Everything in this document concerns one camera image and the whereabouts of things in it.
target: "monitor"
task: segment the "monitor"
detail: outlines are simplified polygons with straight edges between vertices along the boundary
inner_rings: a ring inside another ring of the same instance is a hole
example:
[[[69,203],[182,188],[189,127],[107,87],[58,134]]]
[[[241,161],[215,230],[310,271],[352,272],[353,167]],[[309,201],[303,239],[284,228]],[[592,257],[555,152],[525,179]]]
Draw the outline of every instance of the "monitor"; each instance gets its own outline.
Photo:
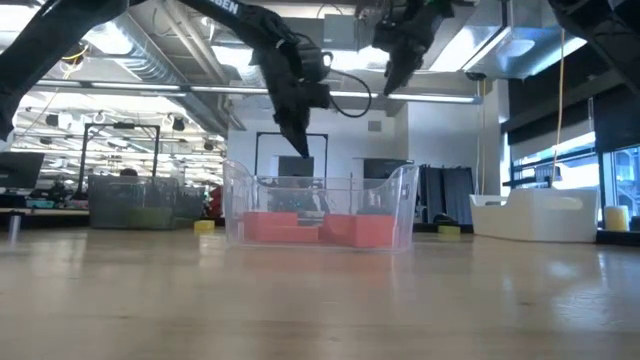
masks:
[[[43,153],[0,152],[0,187],[35,188],[43,161]]]

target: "white tray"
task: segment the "white tray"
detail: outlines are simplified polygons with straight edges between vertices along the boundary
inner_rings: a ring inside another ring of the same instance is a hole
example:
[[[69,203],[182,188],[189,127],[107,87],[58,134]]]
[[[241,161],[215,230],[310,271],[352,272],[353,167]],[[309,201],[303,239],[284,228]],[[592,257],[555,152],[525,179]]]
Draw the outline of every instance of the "white tray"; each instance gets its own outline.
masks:
[[[596,190],[515,189],[508,198],[470,196],[476,235],[523,241],[595,241]]]

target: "fluorescent light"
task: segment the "fluorescent light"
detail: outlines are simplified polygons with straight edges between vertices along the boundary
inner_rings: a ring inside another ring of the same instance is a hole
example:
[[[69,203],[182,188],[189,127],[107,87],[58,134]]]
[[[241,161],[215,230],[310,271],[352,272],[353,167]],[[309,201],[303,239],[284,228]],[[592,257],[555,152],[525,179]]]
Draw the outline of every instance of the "fluorescent light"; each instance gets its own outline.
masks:
[[[101,88],[121,89],[121,90],[150,90],[150,91],[180,90],[180,86],[178,85],[161,85],[161,84],[92,82],[91,85],[95,87],[101,87]]]
[[[331,96],[367,99],[369,94],[360,91],[331,91]],[[371,96],[375,99],[378,97],[378,94],[371,94]]]
[[[160,91],[142,91],[140,92],[141,96],[162,96],[162,97],[185,97],[186,93],[170,93],[170,92],[160,92]]]
[[[267,95],[269,91],[261,88],[243,88],[233,86],[192,86],[191,90],[196,92],[213,92],[223,94],[249,94],[249,95]]]
[[[462,67],[462,70],[469,71],[480,60],[482,60],[482,58],[487,56],[487,54],[489,52],[491,52],[491,50],[493,50],[496,46],[498,46],[498,44],[500,44],[500,42],[502,42],[502,40],[504,40],[504,38],[506,38],[509,34],[511,34],[511,27],[507,26],[506,28],[502,29],[502,31],[500,33],[498,33],[498,35],[496,35],[496,37],[493,38],[493,40],[491,40],[485,47],[483,47],[482,50],[480,50],[477,54],[475,54],[471,58],[471,60],[469,60]]]
[[[388,53],[371,46],[360,51],[332,50],[331,53],[333,54],[331,68],[336,70],[365,69],[370,64],[386,64],[389,60]]]
[[[350,97],[350,98],[363,98],[369,97],[366,92],[356,91],[332,91],[332,96],[335,97]],[[373,99],[380,97],[380,94],[371,94]],[[442,102],[442,103],[457,103],[457,104],[472,104],[477,101],[473,96],[451,96],[451,95],[437,95],[437,94],[390,94],[388,99],[400,100],[400,101],[420,101],[420,102]]]
[[[412,94],[391,94],[389,99],[403,101],[423,101],[423,102],[443,102],[472,104],[476,102],[476,98],[472,96],[448,96],[448,95],[412,95]]]
[[[78,81],[42,79],[36,83],[36,86],[81,87],[82,84]]]

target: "yellow object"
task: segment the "yellow object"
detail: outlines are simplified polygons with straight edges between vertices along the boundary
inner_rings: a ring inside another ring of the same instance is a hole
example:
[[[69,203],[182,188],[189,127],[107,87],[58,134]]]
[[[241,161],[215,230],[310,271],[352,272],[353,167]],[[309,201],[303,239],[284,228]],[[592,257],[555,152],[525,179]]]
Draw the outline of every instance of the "yellow object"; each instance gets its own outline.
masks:
[[[607,206],[604,208],[604,223],[609,231],[629,231],[629,208]]]
[[[460,235],[460,227],[440,225],[438,226],[438,232],[445,235]]]
[[[216,228],[215,221],[200,220],[193,223],[193,231],[195,233],[210,233]]]

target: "clear plastic bin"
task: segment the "clear plastic bin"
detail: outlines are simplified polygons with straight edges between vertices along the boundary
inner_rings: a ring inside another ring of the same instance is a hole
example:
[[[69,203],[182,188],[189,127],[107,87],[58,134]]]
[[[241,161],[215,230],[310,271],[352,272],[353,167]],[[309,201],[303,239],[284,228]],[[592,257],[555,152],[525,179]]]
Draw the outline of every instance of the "clear plastic bin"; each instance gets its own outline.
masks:
[[[411,247],[418,167],[387,180],[253,176],[224,163],[224,211],[231,245]]]
[[[175,229],[180,190],[178,180],[173,178],[89,176],[91,227]]]

